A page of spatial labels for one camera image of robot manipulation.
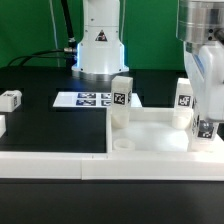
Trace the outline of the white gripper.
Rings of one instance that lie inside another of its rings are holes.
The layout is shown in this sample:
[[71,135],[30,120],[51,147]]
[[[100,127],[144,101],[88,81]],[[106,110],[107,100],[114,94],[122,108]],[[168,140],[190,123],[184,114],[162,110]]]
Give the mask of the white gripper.
[[[224,122],[224,46],[216,41],[203,45],[196,54],[184,51],[184,65],[193,95],[204,120]],[[211,132],[213,124],[200,121],[200,132]]]

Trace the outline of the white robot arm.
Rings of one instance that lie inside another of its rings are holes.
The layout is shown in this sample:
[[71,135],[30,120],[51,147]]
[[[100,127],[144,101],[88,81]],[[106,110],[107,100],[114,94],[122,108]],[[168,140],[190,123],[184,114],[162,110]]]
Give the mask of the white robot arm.
[[[75,75],[108,80],[127,72],[119,38],[119,0],[83,0],[84,36]],[[178,0],[176,37],[203,122],[224,123],[224,0]]]

